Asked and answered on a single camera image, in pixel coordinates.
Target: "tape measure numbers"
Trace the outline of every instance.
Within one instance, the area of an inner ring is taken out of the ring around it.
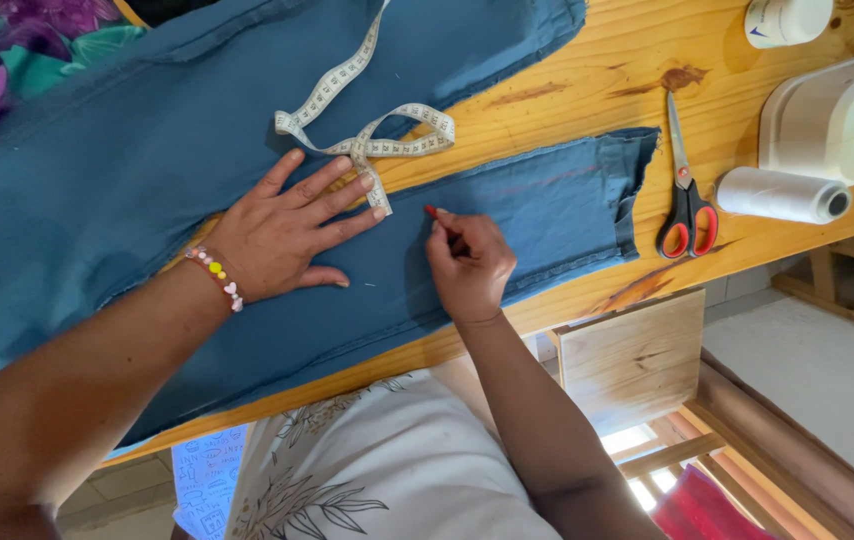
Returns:
[[[337,94],[341,93],[344,87],[356,79],[367,67],[373,56],[374,48],[377,46],[380,18],[390,3],[391,0],[385,0],[384,6],[380,8],[380,12],[373,19],[373,24],[367,30],[360,49],[349,60],[325,73],[313,87],[311,96],[306,103],[294,112],[277,110],[273,118],[274,129],[280,135],[294,136],[307,148],[327,156],[349,155],[358,175],[369,173],[373,177],[374,185],[373,189],[366,195],[367,202],[372,207],[383,208],[386,215],[391,215],[394,211],[391,209],[391,203],[387,200],[387,192],[381,183],[380,175],[377,174],[377,170],[373,168],[368,158],[426,156],[450,148],[454,144],[454,119],[426,104],[401,104],[364,126],[357,136],[342,140],[324,149],[314,146],[303,128],[319,117],[327,105],[337,97]],[[429,126],[433,132],[409,142],[387,138],[371,139],[377,126],[385,118],[394,115],[419,120]]]

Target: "wooden table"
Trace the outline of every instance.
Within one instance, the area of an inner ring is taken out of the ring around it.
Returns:
[[[827,30],[811,43],[766,51],[747,42],[748,0],[593,0],[586,26],[541,63],[457,104],[457,144],[421,158],[381,159],[387,191],[441,178],[541,146],[634,126],[666,133],[672,90],[701,194],[736,166],[757,165],[757,128],[767,96],[784,80],[854,56],[854,0],[836,0]],[[655,236],[671,196],[669,152],[658,152],[634,206],[641,258],[567,282],[506,310],[529,335],[854,236],[848,215],[824,226],[721,212],[707,256],[666,261]],[[253,403],[165,431],[117,460],[364,387],[378,379],[454,359],[464,346],[453,327],[366,362]]]

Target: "white shirt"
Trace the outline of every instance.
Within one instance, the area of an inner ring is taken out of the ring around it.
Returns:
[[[531,508],[462,358],[253,423],[224,538],[560,535]]]

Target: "scissor blade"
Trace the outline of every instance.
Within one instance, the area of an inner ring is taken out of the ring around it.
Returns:
[[[674,106],[674,92],[667,92],[667,117],[670,122],[670,144],[673,148],[673,181],[683,189],[690,187],[693,176],[690,174],[690,163],[684,150],[684,136],[681,135],[681,122],[677,118],[677,107]]]

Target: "person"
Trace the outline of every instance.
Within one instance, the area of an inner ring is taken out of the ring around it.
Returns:
[[[248,303],[348,287],[313,256],[384,218],[374,207],[321,226],[373,180],[318,197],[349,170],[342,156],[281,193],[302,160],[299,150],[282,157],[204,242]],[[461,240],[454,251],[448,235]],[[426,250],[470,360],[253,423],[224,538],[664,540],[501,310],[516,260],[491,218],[441,210]],[[232,315],[194,263],[1,369],[0,538],[59,538],[59,505]]]

